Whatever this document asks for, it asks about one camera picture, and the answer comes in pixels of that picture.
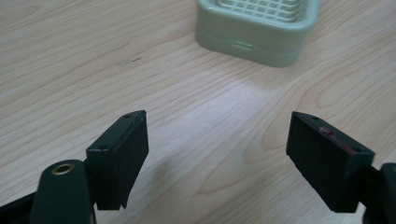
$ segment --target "green plastic box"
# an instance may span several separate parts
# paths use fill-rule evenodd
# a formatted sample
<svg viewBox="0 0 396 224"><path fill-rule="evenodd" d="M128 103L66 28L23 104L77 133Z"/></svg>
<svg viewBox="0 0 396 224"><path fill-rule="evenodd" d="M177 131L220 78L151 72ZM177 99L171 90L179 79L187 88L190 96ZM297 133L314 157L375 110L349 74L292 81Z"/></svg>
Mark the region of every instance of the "green plastic box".
<svg viewBox="0 0 396 224"><path fill-rule="evenodd" d="M319 0L198 0L195 37L214 51L286 67L301 53Z"/></svg>

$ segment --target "wood grain surface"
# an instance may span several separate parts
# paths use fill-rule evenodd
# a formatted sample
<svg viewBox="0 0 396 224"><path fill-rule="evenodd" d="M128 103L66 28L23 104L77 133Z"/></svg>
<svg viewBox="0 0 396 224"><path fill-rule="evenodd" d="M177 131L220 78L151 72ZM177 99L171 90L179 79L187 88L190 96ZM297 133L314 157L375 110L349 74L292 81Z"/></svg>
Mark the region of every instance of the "wood grain surface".
<svg viewBox="0 0 396 224"><path fill-rule="evenodd" d="M291 111L396 161L396 3L322 0L298 62L201 48L196 2L0 0L0 205L56 161L85 159L119 116L148 111L128 207L99 223L361 223L335 214L285 147Z"/></svg>

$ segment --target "mint green container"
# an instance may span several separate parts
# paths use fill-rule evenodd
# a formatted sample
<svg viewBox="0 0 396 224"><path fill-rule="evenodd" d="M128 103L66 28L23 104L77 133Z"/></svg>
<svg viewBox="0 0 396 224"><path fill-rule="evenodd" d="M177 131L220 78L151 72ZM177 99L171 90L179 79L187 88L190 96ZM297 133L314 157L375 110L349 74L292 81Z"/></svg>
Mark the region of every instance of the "mint green container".
<svg viewBox="0 0 396 224"><path fill-rule="evenodd" d="M319 0L198 0L195 37L214 51L286 67L318 17Z"/></svg>

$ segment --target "red mark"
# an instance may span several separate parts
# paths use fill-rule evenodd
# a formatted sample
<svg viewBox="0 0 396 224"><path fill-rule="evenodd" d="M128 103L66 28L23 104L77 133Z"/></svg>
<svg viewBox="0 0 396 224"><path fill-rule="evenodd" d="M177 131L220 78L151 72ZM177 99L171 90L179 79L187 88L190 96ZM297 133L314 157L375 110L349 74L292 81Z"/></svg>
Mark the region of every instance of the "red mark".
<svg viewBox="0 0 396 224"><path fill-rule="evenodd" d="M330 137L336 144L340 145L345 151L347 151L349 154L351 154L352 156L356 155L356 150L353 149L353 147L350 147L344 143L342 143L337 136L335 136L335 134L330 131L328 128L324 128L324 127L320 127L319 128L321 133L326 134L328 137Z"/></svg>

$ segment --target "black bracket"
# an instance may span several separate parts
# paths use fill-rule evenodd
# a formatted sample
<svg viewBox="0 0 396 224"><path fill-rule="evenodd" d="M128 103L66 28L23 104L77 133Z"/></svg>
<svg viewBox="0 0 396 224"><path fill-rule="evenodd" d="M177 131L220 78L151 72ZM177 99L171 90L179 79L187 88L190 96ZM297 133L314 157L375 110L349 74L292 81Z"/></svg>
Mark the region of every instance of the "black bracket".
<svg viewBox="0 0 396 224"><path fill-rule="evenodd" d="M120 117L90 147L85 161L52 164L36 193L0 208L0 223L96 223L99 210L126 207L149 154L146 111Z"/></svg>
<svg viewBox="0 0 396 224"><path fill-rule="evenodd" d="M374 152L323 119L293 112L287 154L336 213L366 206L363 223L396 223L396 163L378 171Z"/></svg>

